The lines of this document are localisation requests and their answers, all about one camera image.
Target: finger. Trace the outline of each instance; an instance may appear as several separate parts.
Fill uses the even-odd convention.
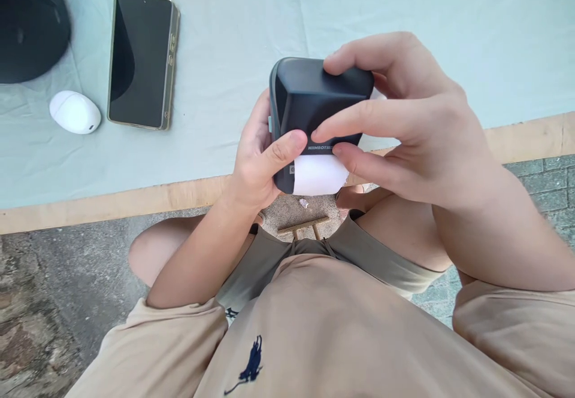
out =
[[[267,130],[270,116],[270,90],[265,89],[252,109],[252,113],[242,131],[242,138],[252,140],[258,137],[262,128]]]
[[[292,130],[271,145],[259,157],[257,168],[262,178],[271,178],[277,171],[298,157],[307,145],[303,130]]]
[[[408,141],[431,114],[430,99],[367,100],[328,118],[311,134],[320,144],[339,136],[356,133]]]
[[[388,79],[384,75],[378,72],[373,72],[373,78],[375,81],[374,86],[377,91],[386,96],[388,99],[399,99],[399,96],[391,89],[388,83]]]
[[[365,153],[359,147],[347,142],[335,144],[333,153],[351,174],[392,192],[397,191],[397,187],[410,173],[385,157]]]
[[[452,83],[431,52],[408,32],[349,42],[323,63],[326,72],[332,75],[340,75],[354,66],[387,76],[400,97],[428,97],[445,91]]]

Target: black phone screen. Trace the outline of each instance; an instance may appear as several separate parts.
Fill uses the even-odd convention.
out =
[[[172,3],[116,0],[110,120],[162,125]]]

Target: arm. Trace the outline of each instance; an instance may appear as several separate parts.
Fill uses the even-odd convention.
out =
[[[539,214],[521,182],[502,166],[481,202],[433,207],[446,251],[469,277],[502,287],[561,291],[575,288],[575,257]]]
[[[270,145],[269,114],[266,91],[242,131],[229,186],[160,271],[148,295],[148,306],[205,303],[241,260],[238,253],[253,219],[280,193],[273,175],[290,164],[307,143],[305,133],[294,130]]]
[[[432,204],[447,253],[468,276],[526,290],[575,288],[575,257],[521,183],[495,161],[463,89],[417,38],[371,36],[344,45],[324,63],[334,75],[353,65],[372,70],[388,100],[336,114],[313,140],[353,133],[398,139],[385,157],[345,143],[333,151],[350,172]]]

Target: fingernail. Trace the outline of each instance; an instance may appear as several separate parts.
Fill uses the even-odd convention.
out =
[[[335,51],[333,51],[330,55],[328,55],[328,58],[335,56],[341,48],[336,49]]]

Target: wooden table edge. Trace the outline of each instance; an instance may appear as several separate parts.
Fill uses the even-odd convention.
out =
[[[575,154],[575,112],[485,130],[501,163]],[[373,151],[384,155],[387,150]],[[0,209],[0,235],[213,205],[229,175],[91,198]],[[351,175],[348,184],[363,183]]]

